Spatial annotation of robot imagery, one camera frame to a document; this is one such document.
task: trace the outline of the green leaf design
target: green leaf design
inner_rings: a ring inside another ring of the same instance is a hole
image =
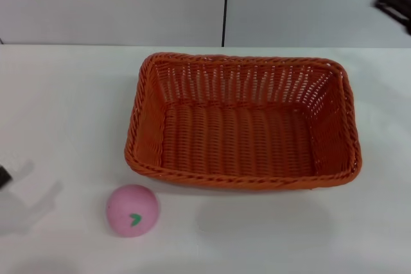
[[[131,223],[131,227],[138,225],[138,223],[140,223],[141,221],[141,215],[130,214],[130,217],[133,219],[133,222]]]

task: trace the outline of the basket bottom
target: basket bottom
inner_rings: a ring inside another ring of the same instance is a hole
[[[305,116],[277,108],[169,107],[161,167],[207,175],[316,174]]]

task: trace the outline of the pink ball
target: pink ball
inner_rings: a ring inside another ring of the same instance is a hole
[[[159,218],[159,202],[151,190],[141,185],[116,189],[106,208],[111,228],[123,237],[145,234]]]

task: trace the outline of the orange wicker basket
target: orange wicker basket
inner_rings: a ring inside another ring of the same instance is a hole
[[[154,54],[140,70],[125,158],[181,184],[346,184],[362,165],[347,73],[319,58]]]

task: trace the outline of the basket rim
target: basket rim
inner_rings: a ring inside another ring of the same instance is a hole
[[[227,61],[230,62],[238,62],[244,63],[246,62],[253,62],[256,65],[266,65],[267,63],[272,63],[273,65],[290,65],[292,63],[301,64],[315,64],[316,67],[321,67],[322,69],[332,72],[338,75],[341,75],[342,78],[339,78],[339,87],[342,90],[341,92],[344,95],[341,95],[341,113],[343,117],[343,129],[344,129],[344,136],[348,137],[347,142],[349,143],[349,167],[344,170],[340,171],[339,173],[335,173],[332,175],[322,175],[322,176],[301,176],[301,177],[262,177],[262,176],[229,176],[224,174],[213,174],[213,175],[205,175],[200,174],[192,171],[181,171],[178,169],[168,169],[163,168],[158,165],[151,165],[145,164],[134,157],[135,148],[135,141],[136,135],[139,127],[139,121],[141,118],[141,107],[143,105],[145,99],[145,84],[146,79],[151,73],[151,69],[153,64],[158,61],[166,61],[171,63],[181,63],[190,61],[198,62],[198,61],[210,61],[213,65],[218,64],[226,64]],[[338,63],[333,60],[329,60],[326,58],[313,58],[313,57],[263,57],[263,56],[225,56],[225,55],[189,55],[189,54],[181,54],[181,53],[155,53],[150,55],[146,58],[141,66],[141,70],[139,73],[139,81],[137,84],[137,93],[134,100],[134,107],[132,110],[132,115],[130,117],[130,126],[128,129],[128,137],[125,146],[125,159],[128,165],[134,171],[138,172],[141,175],[146,175],[152,178],[157,178],[160,180],[167,180],[171,182],[179,182],[176,180],[176,177],[181,179],[191,179],[193,183],[197,185],[201,185],[201,182],[205,180],[209,180],[213,182],[213,186],[218,187],[218,183],[216,183],[215,179],[218,178],[223,185],[222,187],[226,187],[227,182],[234,183],[234,184],[241,184],[245,183],[245,187],[248,187],[247,184],[253,183],[253,186],[261,186],[262,189],[268,186],[268,188],[273,188],[275,186],[290,186],[292,188],[293,185],[296,183],[299,184],[299,188],[315,188],[315,187],[328,187],[328,186],[336,186],[348,183],[358,175],[362,166],[362,158],[361,158],[361,151],[360,145],[358,143],[358,132],[355,125],[354,120],[354,109],[352,111],[353,116],[352,119],[348,119],[347,111],[346,111],[346,103],[351,104],[354,106],[353,102],[353,93],[349,86],[349,81],[347,77],[347,73],[345,69]],[[352,136],[348,129],[352,128],[355,132],[355,136]]]

